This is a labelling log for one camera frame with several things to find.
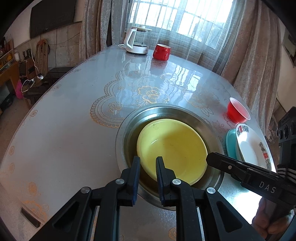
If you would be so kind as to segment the large oval patterned plate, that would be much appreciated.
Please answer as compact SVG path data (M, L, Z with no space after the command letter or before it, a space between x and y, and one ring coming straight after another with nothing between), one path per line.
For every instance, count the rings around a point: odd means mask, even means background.
M240 123L235 129L236 156L239 161L247 162L269 171L272 170L267 147L258 134L248 125Z

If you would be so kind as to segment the yellow plastic bowl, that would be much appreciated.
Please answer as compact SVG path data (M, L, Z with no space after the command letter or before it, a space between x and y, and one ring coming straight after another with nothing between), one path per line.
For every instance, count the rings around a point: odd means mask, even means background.
M189 125L174 119L159 119L147 124L137 139L137 155L145 172L157 180L156 158L190 185L198 182L207 169L208 151L203 139Z

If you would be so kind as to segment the red plastic bowl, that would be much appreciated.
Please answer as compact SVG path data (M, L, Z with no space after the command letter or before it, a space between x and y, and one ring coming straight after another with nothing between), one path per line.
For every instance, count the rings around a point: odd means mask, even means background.
M251 120L251 116L247 109L235 98L229 98L227 105L227 116L234 123L245 123Z

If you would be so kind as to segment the teal round plate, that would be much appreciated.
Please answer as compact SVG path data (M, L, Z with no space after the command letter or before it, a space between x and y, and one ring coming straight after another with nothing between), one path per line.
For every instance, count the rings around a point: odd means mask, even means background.
M226 134L226 150L228 157L243 161L243 158L241 157L240 151L238 149L235 129L229 130Z

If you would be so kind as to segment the right beige curtain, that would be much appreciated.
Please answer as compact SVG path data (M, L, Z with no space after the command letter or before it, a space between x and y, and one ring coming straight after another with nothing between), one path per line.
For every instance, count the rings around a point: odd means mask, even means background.
M273 114L280 61L279 18L263 1L244 1L222 77L239 93L263 133Z

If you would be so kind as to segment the beige curtain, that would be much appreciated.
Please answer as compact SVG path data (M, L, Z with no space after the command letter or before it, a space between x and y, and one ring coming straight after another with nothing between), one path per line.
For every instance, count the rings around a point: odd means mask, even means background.
M84 61L111 45L123 43L128 1L86 1L79 39L79 59Z
M279 18L263 1L244 1L222 77L239 93L263 133L273 114L280 61Z

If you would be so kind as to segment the red mug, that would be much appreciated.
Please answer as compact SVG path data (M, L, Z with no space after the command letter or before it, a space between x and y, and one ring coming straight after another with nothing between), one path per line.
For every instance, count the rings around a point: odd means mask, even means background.
M153 52L153 58L159 61L168 61L170 56L171 48L170 46L164 44L156 44Z

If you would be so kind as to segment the white glass electric kettle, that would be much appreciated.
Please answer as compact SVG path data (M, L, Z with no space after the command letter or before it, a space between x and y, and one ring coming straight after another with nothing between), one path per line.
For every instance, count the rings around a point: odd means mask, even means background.
M127 30L123 44L119 44L119 48L125 49L128 53L146 55L149 51L151 32L152 29L145 25L132 26Z

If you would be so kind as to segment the sheer white window curtain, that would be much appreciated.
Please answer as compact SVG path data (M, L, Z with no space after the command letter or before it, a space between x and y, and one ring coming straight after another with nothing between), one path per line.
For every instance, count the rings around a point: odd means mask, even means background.
M221 74L234 45L244 1L129 1L126 27L152 29L149 49L171 54Z

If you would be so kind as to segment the left beige curtain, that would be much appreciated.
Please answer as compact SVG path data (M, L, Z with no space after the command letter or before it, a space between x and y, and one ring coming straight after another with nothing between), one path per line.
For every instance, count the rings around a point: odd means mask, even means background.
M128 1L86 1L79 39L79 59L84 61L111 45L123 43Z

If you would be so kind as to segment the wooden folding chair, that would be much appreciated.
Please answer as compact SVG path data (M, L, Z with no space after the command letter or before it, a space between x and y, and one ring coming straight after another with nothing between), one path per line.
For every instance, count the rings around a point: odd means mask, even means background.
M41 75L46 76L48 73L48 55L50 47L46 39L41 39L37 42L35 53L35 64L38 68L38 72Z

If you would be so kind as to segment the wooden shelf cabinet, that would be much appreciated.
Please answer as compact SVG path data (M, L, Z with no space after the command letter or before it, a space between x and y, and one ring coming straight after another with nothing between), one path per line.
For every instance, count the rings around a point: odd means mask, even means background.
M13 40L4 41L1 49L1 91L7 88L6 97L1 97L1 113L3 113L13 102L16 95L16 87L20 80L19 62L15 59Z

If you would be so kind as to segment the wall electrical box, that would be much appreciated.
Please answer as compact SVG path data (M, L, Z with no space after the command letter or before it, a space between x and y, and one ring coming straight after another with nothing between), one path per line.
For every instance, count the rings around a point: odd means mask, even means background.
M287 29L285 29L282 45L290 61L292 62L292 65L295 66L295 40Z

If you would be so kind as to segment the wall mounted black television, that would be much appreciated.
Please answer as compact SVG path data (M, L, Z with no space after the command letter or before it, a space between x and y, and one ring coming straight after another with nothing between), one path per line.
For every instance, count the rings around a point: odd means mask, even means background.
M32 7L30 38L74 23L76 0L44 0Z

